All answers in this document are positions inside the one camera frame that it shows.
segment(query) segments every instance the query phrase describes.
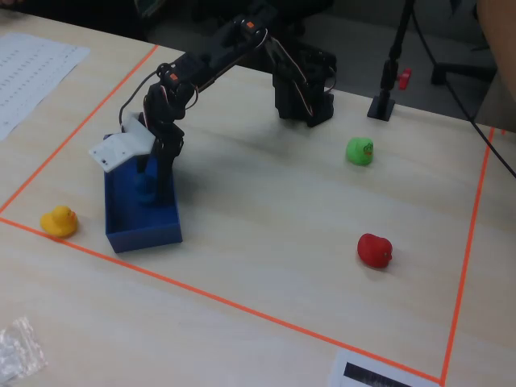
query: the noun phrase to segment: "black pole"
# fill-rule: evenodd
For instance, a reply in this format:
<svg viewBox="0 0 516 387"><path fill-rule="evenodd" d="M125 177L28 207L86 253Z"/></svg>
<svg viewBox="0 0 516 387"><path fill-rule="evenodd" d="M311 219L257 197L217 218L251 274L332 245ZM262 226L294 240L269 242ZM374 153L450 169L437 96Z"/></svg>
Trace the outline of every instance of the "black pole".
<svg viewBox="0 0 516 387"><path fill-rule="evenodd" d="M381 74L380 95L372 99L369 107L368 117L389 121L393 112L394 103L390 99L390 90L394 88L397 80L397 60L402 54L403 40L405 39L406 28L409 25L410 16L414 10L415 0L406 0L403 6L402 18L396 31L393 46L389 50L389 59L384 63L384 70Z"/></svg>

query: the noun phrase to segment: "orange tape line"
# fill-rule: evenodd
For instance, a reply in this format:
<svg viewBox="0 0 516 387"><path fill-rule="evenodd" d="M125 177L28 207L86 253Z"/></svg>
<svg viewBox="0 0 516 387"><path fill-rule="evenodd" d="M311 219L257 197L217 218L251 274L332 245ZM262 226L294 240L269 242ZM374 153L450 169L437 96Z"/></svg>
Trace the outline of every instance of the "orange tape line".
<svg viewBox="0 0 516 387"><path fill-rule="evenodd" d="M494 127L489 132L489 141L492 142L494 137ZM460 306L462 304L462 296L464 295L464 286L466 284L466 276L468 274L469 256L471 255L471 248L473 245L473 238L475 237L475 225L476 216L478 215L478 207L481 204L482 188L484 187L485 171L487 169L487 163L489 160L489 154L491 150L488 146L485 147L484 161L482 162L481 175L478 180L478 186L476 187L475 204L473 205L473 212L471 215L471 222L469 223L468 242L466 243L466 249L464 251L464 261L462 263L462 272L460 273L459 290L457 292L457 299L455 302L455 309L453 311L453 319L451 321L450 335L448 336L448 342L446 347L446 355L444 357L443 371L441 372L441 380L439 384L444 386L446 383L446 377L450 366L450 359L452 357L453 343L455 342L455 335L457 331L457 324L459 322Z"/></svg>
<svg viewBox="0 0 516 387"><path fill-rule="evenodd" d="M357 347L353 347L352 345L343 343L341 341L332 339L330 337L327 337L327 336L324 336L324 335L320 335L319 333L316 333L316 332L313 332L313 331L309 331L308 329L305 329L303 327L294 325L294 324L292 324L290 322L286 322L284 320L280 320L279 318L276 318L276 317L270 316L268 314L259 312L258 310L254 310L254 309L248 308L247 306L238 304L238 303L233 302L231 300L228 300L226 298L222 298L222 297L220 297L220 296L218 296L216 294L212 294L212 293L206 292L205 290L196 288L196 287L194 287L192 285L188 285L188 284L185 284L183 282L179 282L179 281L173 280L172 278L169 278L169 277L163 276L161 274L152 272L152 271L147 270L145 268L141 268L140 266L136 266L136 265L133 265L133 264L128 264L127 262L124 262L123 260L118 260L118 259L113 258L111 256L106 256L104 254L101 254L100 252L94 252L93 250L90 250L88 248L84 248L82 246L76 245L75 243L71 243L68 240L56 238L54 236L45 234L44 232L36 230L34 228L31 228L31 227L28 227L28 226L24 226L23 224L20 224L20 223L17 223L17 222L13 222L12 220L9 220L9 219L5 219L5 218L1 218L0 217L0 222L8 224L8 225L13 226L13 227L17 227L17 228L19 228L21 230L29 231L32 234L43 236L44 238L53 240L54 242L61 243L61 244L65 245L65 246L68 246L70 248L74 248L76 250L79 250L80 252L85 252L86 254L90 254L91 256L96 256L97 258L100 258L102 260L107 260L107 261L109 261L109 262L111 262L113 264L117 264L119 266L123 266L124 268L129 268L130 270L134 270L134 271L136 271L138 273L145 274L146 276L150 276L150 277L156 278L157 280L160 280L160 281L167 282L169 284L178 286L178 287L180 287L182 289L185 289L185 290L188 290L190 292L193 292L193 293L199 294L201 296L207 297L207 298L209 298L211 300L214 300L214 301L217 301L217 302L221 302L222 304L231 306L231 307L236 308L238 310L242 310L245 313L253 314L256 317L263 318L265 320L270 321L271 323L276 323L276 324L281 325L281 326L283 326L285 328L289 328L289 329L291 329L293 331L297 331L299 333L302 333L303 335L308 335L308 336L314 337L314 338L322 340L322 341L324 341L326 343L330 343L330 344L336 345L337 347L345 348L345 349L347 349L349 351L353 351L353 352L359 353L359 354L367 356L367 357L369 357L371 359L378 360L378 361L380 361L382 363L388 364L388 365L393 366L395 368L399 368L399 369L401 369L403 371L412 373L412 374L414 374L414 375L416 375L418 377L421 377L423 379L427 379L429 381L433 381L434 383L439 383L439 378L438 377L433 377L431 375L427 375L424 372L418 371L417 369L408 367L408 366L406 366L404 364L400 364L400 363L397 363L395 361L386 359L386 358L384 358L382 356L375 355L374 353L367 352L367 351L365 351L363 349L360 349L360 348L357 348Z"/></svg>
<svg viewBox="0 0 516 387"><path fill-rule="evenodd" d="M111 90L109 94L106 95L104 99L101 100L101 102L95 107L95 109L88 114L88 117L84 119L84 121L81 122L81 124L75 128L75 130L69 134L68 137L61 143L57 149L52 152L52 154L40 165L36 171L22 184L21 187L19 187L15 193L7 200L7 202L4 203L2 207L0 207L0 214L22 193L24 189L27 188L29 184L35 179L36 176L40 174L40 172L47 166L47 164L63 149L63 147L82 129L83 126L85 126L88 121L91 120L91 118L98 112L98 110L107 102L108 99L113 97L113 94L116 93L124 83L147 61L147 59L154 53L155 50L157 50L158 46L155 45L151 51L147 53L146 56L118 83L114 89Z"/></svg>

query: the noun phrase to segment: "red rubber duck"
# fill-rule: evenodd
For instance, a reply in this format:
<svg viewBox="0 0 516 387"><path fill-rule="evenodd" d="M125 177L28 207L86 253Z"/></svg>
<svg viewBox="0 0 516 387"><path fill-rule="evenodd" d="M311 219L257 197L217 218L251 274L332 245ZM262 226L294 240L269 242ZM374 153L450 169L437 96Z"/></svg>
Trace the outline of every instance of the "red rubber duck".
<svg viewBox="0 0 516 387"><path fill-rule="evenodd" d="M393 256L393 245L373 234L363 234L358 241L358 256L367 266L386 268Z"/></svg>

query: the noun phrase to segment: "clear plastic bag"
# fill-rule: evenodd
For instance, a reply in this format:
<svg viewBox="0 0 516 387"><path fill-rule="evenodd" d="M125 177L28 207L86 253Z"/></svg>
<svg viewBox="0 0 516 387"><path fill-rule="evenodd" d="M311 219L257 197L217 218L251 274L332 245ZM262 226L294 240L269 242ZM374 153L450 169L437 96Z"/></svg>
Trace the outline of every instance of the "clear plastic bag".
<svg viewBox="0 0 516 387"><path fill-rule="evenodd" d="M26 317L0 331L0 385L38 372L47 364Z"/></svg>

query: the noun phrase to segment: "blue container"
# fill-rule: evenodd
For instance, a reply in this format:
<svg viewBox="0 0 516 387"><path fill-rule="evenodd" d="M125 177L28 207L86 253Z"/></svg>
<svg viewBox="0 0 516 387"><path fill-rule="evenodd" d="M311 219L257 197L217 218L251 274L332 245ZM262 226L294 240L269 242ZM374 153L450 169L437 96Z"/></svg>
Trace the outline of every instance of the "blue container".
<svg viewBox="0 0 516 387"><path fill-rule="evenodd" d="M151 157L145 171L156 178L156 158ZM158 203L144 204L136 191L136 158L104 174L106 236L114 252L129 252L182 242L173 177L170 195Z"/></svg>

